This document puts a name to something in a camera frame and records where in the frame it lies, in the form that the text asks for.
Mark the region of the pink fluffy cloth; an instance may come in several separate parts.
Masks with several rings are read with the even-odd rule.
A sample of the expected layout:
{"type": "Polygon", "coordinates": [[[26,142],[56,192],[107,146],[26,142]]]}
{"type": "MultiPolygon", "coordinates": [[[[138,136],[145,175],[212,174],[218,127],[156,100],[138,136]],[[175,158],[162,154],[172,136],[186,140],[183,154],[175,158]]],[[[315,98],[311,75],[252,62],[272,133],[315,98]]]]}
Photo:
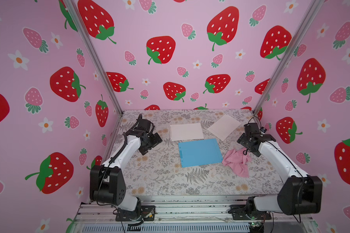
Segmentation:
{"type": "Polygon", "coordinates": [[[222,164],[230,167],[235,175],[249,178],[248,163],[250,162],[252,159],[248,154],[244,154],[244,149],[232,149],[225,154],[222,164]]]}

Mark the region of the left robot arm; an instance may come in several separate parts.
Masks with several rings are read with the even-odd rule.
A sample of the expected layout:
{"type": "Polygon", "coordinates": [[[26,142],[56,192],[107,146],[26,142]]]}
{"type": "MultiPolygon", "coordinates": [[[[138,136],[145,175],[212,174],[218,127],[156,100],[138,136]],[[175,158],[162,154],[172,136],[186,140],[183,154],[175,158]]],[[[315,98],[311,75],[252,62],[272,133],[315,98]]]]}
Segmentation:
{"type": "Polygon", "coordinates": [[[140,212],[141,201],[126,193],[123,170],[135,152],[146,155],[162,142],[153,133],[154,123],[139,115],[135,124],[123,133],[122,145],[101,165],[90,171],[89,198],[98,205],[112,205],[129,212],[140,212]]]}

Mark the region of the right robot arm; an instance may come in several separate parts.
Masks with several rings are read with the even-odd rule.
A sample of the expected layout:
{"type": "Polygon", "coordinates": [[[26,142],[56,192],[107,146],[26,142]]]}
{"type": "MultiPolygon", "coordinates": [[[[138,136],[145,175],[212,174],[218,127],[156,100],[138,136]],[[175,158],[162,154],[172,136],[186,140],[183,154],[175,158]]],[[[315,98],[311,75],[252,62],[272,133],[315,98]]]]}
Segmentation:
{"type": "Polygon", "coordinates": [[[253,155],[264,156],[278,172],[283,187],[278,195],[249,197],[244,208],[252,212],[275,212],[286,215],[317,214],[321,210],[322,181],[311,176],[282,151],[273,136],[259,129],[257,123],[244,125],[237,142],[253,155]]]}

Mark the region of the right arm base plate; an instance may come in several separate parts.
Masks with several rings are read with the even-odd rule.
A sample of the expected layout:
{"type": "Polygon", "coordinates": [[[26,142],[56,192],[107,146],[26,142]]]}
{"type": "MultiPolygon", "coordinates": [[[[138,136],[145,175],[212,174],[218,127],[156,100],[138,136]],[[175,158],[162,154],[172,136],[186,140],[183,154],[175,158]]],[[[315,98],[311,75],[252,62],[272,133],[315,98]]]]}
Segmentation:
{"type": "Polygon", "coordinates": [[[269,212],[258,211],[254,207],[246,207],[246,205],[231,205],[227,213],[232,215],[234,220],[263,221],[272,219],[269,212]]]}

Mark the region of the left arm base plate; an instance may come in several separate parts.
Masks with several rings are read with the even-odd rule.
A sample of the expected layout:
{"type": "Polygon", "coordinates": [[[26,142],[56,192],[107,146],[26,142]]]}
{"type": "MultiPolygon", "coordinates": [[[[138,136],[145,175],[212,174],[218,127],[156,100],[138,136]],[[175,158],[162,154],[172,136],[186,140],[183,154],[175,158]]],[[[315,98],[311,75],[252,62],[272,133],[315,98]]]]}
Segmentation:
{"type": "Polygon", "coordinates": [[[138,206],[134,211],[118,208],[116,221],[154,221],[156,207],[154,205],[138,206]]]}

